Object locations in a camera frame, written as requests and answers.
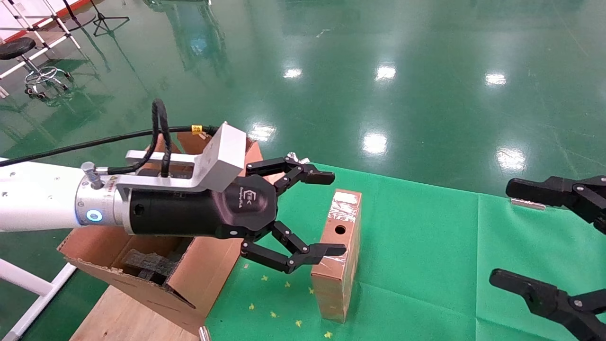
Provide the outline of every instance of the wooden table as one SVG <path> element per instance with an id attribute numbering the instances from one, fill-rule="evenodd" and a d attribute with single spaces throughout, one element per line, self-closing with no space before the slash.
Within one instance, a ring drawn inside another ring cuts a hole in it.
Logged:
<path id="1" fill-rule="evenodd" d="M 199 338 L 109 286 L 70 341 L 199 341 Z"/>

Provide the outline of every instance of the white metal frame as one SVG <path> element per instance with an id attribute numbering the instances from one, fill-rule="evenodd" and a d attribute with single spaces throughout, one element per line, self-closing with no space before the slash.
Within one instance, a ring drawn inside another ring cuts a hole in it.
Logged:
<path id="1" fill-rule="evenodd" d="M 75 266 L 66 264 L 59 274 L 57 274 L 55 279 L 49 283 L 36 275 L 0 259 L 0 279 L 18 285 L 40 296 L 25 314 L 23 314 L 17 324 L 15 324 L 2 341 L 19 340 L 75 270 Z"/>
<path id="2" fill-rule="evenodd" d="M 76 46 L 76 48 L 78 50 L 80 50 L 80 45 L 78 45 L 78 42 L 76 42 L 76 40 L 74 39 L 74 37 L 72 36 L 72 34 L 67 30 L 67 28 L 65 27 L 65 25 L 63 24 L 63 22 L 59 19 L 59 16 L 57 15 L 57 13 L 53 9 L 53 7 L 50 5 L 50 3 L 48 2 L 48 0 L 42 0 L 42 2 L 44 3 L 44 5 L 46 5 L 46 7 L 48 8 L 48 10 L 50 12 L 50 15 L 46 15 L 46 16 L 42 16 L 42 15 L 31 15 L 31 16 L 23 15 L 23 13 L 21 13 L 21 11 L 19 11 L 19 9 L 15 5 L 13 5 L 13 1 L 12 0 L 0 0 L 0 2 L 2 3 L 2 5 L 4 5 L 4 7 L 6 7 L 6 9 L 8 10 L 8 12 L 11 15 L 13 15 L 15 17 L 15 19 L 17 19 L 17 21 L 21 25 L 21 27 L 0 27 L 0 31 L 9 30 L 9 31 L 28 31 L 28 32 L 33 32 L 36 35 L 36 37 L 40 40 L 40 42 L 42 43 L 42 45 L 44 46 L 43 49 L 41 49 L 40 51 L 34 53 L 34 55 L 32 55 L 31 57 L 29 57 L 30 60 L 34 60 L 35 58 L 37 58 L 41 54 L 49 51 L 54 46 L 56 46 L 60 42 L 63 42 L 67 38 L 70 38 L 71 41 Z M 45 20 L 42 21 L 42 22 L 40 22 L 39 24 L 32 24 L 29 21 L 29 19 L 45 19 Z M 57 39 L 56 41 L 53 41 L 51 44 L 47 44 L 44 41 L 44 39 L 42 38 L 42 36 L 38 33 L 37 29 L 39 29 L 39 28 L 41 28 L 41 27 L 43 27 L 43 26 L 45 26 L 45 25 L 47 25 L 47 24 L 49 24 L 49 23 L 51 23 L 53 21 L 56 22 L 57 25 L 59 25 L 61 29 L 63 29 L 63 32 L 65 32 L 65 35 L 62 36 L 61 38 Z M 15 65 L 14 67 L 12 67 L 8 71 L 2 73 L 0 75 L 0 80 L 6 78 L 6 76 L 8 76 L 11 73 L 15 72 L 15 70 L 18 70 L 20 67 L 22 67 L 24 65 L 25 65 L 25 61 L 19 62 L 17 65 Z M 4 90 L 2 87 L 0 87 L 0 98 L 5 98 L 7 96 L 8 96 L 8 92 L 6 90 Z"/>

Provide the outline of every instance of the yellow label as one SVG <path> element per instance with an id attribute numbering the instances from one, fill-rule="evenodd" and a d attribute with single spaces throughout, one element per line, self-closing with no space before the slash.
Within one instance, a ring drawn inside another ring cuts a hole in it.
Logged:
<path id="1" fill-rule="evenodd" d="M 202 133 L 202 126 L 191 126 L 191 134 L 192 135 L 197 135 L 199 133 Z"/>

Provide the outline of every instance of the green tablecloth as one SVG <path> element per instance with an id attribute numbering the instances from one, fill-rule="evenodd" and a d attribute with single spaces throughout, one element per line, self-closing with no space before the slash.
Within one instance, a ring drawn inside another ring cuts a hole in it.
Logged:
<path id="1" fill-rule="evenodd" d="M 286 275 L 240 259 L 207 319 L 222 340 L 575 340 L 492 287 L 493 268 L 570 294 L 606 288 L 606 237 L 572 212 L 329 166 L 332 186 L 298 184 L 279 219 L 319 241 L 335 188 L 362 192 L 361 247 L 347 323 L 320 318 L 309 266 Z M 283 247 L 270 238 L 265 246 Z"/>

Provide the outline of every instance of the cardboard box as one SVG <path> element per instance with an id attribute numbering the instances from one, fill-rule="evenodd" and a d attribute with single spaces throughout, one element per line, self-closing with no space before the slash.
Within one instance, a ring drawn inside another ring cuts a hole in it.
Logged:
<path id="1" fill-rule="evenodd" d="M 208 136 L 178 133 L 187 153 L 199 154 Z M 164 142 L 156 151 L 164 150 Z M 245 162 L 263 160 L 259 146 L 247 142 Z M 138 271 L 122 263 L 131 249 L 144 254 L 168 257 L 179 245 L 191 243 L 178 260 L 173 273 L 163 283 L 137 277 Z M 212 237 L 153 237 L 128 235 L 123 228 L 91 226 L 74 229 L 59 245 L 59 252 L 80 270 L 115 286 L 148 308 L 192 334 L 215 303 L 239 255 L 241 239 L 219 240 Z"/>
<path id="2" fill-rule="evenodd" d="M 322 318 L 345 323 L 353 279 L 358 265 L 362 194 L 337 189 L 328 211 L 321 243 L 344 244 L 347 252 L 324 257 L 311 268 L 316 299 Z"/>

